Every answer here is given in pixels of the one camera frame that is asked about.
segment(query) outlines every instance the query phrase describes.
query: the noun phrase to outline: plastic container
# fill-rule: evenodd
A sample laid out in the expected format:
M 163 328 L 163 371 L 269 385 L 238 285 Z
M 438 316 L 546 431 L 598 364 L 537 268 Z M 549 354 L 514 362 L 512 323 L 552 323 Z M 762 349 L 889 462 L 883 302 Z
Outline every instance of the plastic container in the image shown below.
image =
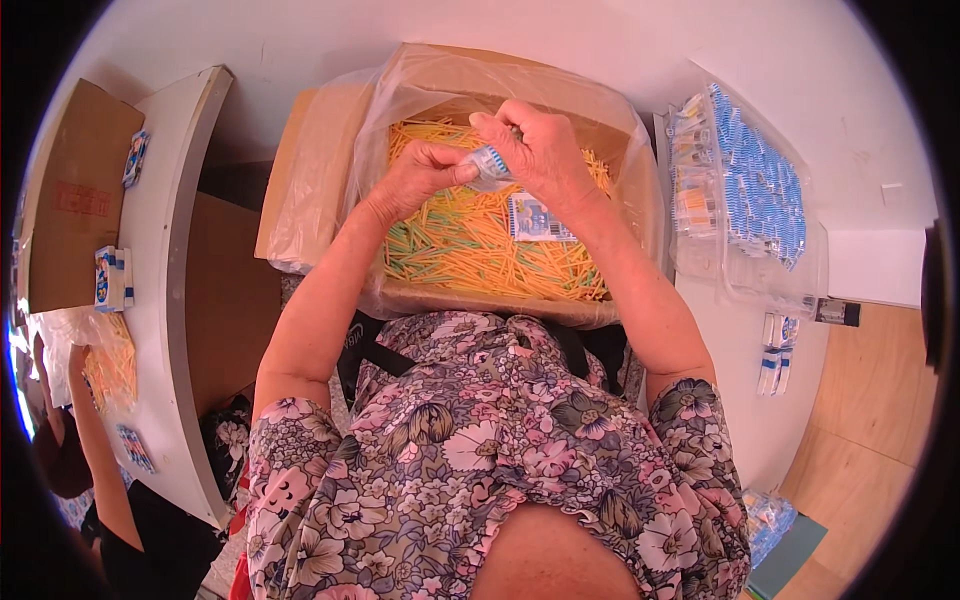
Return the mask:
M 691 227 L 677 228 L 675 245 L 671 249 L 676 269 L 686 276 L 715 281 L 717 299 L 721 302 L 747 303 L 769 312 L 812 320 L 816 314 L 816 298 L 826 295 L 827 234 L 817 220 L 809 169 L 786 139 L 753 107 L 733 93 L 728 85 L 707 73 L 705 80 L 718 83 L 721 90 L 730 97 L 731 104 L 740 110 L 742 122 L 751 129 L 756 128 L 770 147 L 793 164 L 794 172 L 800 181 L 806 222 L 804 253 L 790 271 L 775 256 L 756 253 L 750 255 L 731 242 L 731 225 L 724 189 L 726 168 L 717 143 L 714 106 L 707 83 L 697 93 L 703 94 L 705 106 L 708 108 L 705 116 L 709 135 L 698 141 L 701 142 L 700 147 L 709 149 L 709 152 L 694 158 L 703 162 L 702 166 L 697 168 L 703 170 L 704 204 L 714 227 L 711 231 L 710 225 L 703 221 L 704 213 L 699 213 L 701 219 L 695 220 Z M 678 113 L 678 108 L 671 107 L 668 127 Z M 682 168 L 682 165 L 674 164 L 676 145 L 673 139 L 671 136 L 668 140 L 671 142 L 671 175 L 677 168 Z M 682 219 L 678 220 L 677 215 L 683 217 L 684 202 L 688 201 L 684 196 L 686 190 L 677 188 L 676 178 L 672 178 L 671 183 L 675 225 L 683 225 Z

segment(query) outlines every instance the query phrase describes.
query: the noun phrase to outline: cardboard box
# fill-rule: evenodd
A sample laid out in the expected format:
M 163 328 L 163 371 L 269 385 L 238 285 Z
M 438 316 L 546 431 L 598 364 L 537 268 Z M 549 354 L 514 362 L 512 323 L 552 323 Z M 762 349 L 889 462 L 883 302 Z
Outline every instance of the cardboard box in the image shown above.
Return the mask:
M 17 298 L 29 312 L 94 302 L 93 254 L 115 245 L 131 138 L 143 113 L 78 80 L 40 144 L 18 237 Z
M 272 224 L 261 218 L 260 237 L 264 238 L 269 231 L 273 243 L 268 247 L 278 239 L 285 239 L 288 256 L 308 265 L 316 264 L 348 209 L 386 172 L 387 128 L 392 122 L 399 118 L 450 117 L 454 123 L 465 125 L 471 112 L 494 112 L 504 100 L 519 98 L 570 118 L 581 147 L 591 148 L 609 165 L 614 182 L 611 196 L 622 209 L 623 218 L 630 223 L 644 250 L 655 261 L 659 260 L 664 206 L 657 165 L 650 144 L 637 143 L 646 137 L 646 132 L 634 108 L 613 90 L 530 60 L 483 50 L 423 44 L 402 44 L 383 68 L 373 92 L 370 85 L 359 85 L 350 92 L 341 86 L 334 89 L 337 97 L 314 96 L 309 109 L 300 105 L 297 110 L 295 105 L 291 114 L 274 163 L 276 182 L 274 175 L 271 176 L 271 187 L 275 187 L 282 185 L 280 178 L 286 175 L 286 194 L 277 193 L 276 188 L 272 195 L 268 189 L 264 215 L 270 212 L 279 216 Z M 318 94 L 329 93 L 325 90 L 328 87 L 321 88 Z M 418 94 L 421 90 L 447 93 L 448 99 L 425 103 L 423 94 Z M 298 104 L 301 102 L 307 102 L 303 94 L 298 98 Z M 405 108 L 423 104 L 428 108 L 420 111 Z M 367 113 L 366 121 L 355 118 L 360 107 Z M 394 113 L 401 116 L 394 118 Z M 345 114 L 351 115 L 348 122 L 344 120 Z M 337 138 L 321 141 L 312 137 L 329 136 L 332 131 L 338 133 Z M 348 171 L 327 168 L 332 163 L 320 154 L 291 150 L 291 145 L 298 144 L 301 148 L 309 145 L 332 152 L 341 161 L 338 164 L 349 167 Z M 343 161 L 346 154 L 353 160 Z M 322 171 L 298 173 L 299 165 L 293 169 L 288 166 L 289 155 L 297 156 L 298 160 L 315 156 L 326 163 L 321 164 Z M 314 177 L 321 172 L 326 179 Z M 302 193 L 304 189 L 322 187 L 326 188 L 323 194 Z M 346 189 L 346 195 L 341 193 L 342 189 Z M 277 209 L 277 203 L 285 205 Z M 263 241 L 258 239 L 258 248 Z M 269 251 L 264 253 L 276 258 L 276 255 L 269 256 Z M 359 308 L 381 319 L 456 309 L 522 312 L 581 327 L 618 320 L 610 301 L 537 300 L 455 292 L 384 277 L 382 256 L 378 256 L 377 261 L 372 266 L 372 277 L 365 286 Z

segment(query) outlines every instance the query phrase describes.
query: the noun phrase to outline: white table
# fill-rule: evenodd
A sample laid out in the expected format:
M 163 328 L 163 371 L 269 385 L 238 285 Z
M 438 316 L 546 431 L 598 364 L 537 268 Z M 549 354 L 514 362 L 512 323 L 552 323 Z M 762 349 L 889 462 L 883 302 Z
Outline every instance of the white table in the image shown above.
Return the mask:
M 150 143 L 140 180 L 124 195 L 118 246 L 130 248 L 136 306 L 124 311 L 136 347 L 137 402 L 105 425 L 130 473 L 186 512 L 223 527 L 227 506 L 206 458 L 187 365 L 187 238 L 206 147 L 233 77 L 215 66 L 136 105 Z M 137 431 L 156 467 L 130 463 L 114 425 Z

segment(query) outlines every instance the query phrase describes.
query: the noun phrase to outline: floral fabric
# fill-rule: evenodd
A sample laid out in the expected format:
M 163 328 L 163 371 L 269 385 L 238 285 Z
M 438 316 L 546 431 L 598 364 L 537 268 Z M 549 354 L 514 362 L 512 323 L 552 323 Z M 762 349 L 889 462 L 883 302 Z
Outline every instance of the floral fabric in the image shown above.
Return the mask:
M 682 379 L 646 419 L 572 376 L 540 322 L 442 312 L 387 324 L 416 361 L 364 363 L 348 435 L 304 398 L 251 434 L 256 598 L 466 598 L 521 502 L 576 516 L 644 598 L 734 598 L 750 569 L 716 390 Z

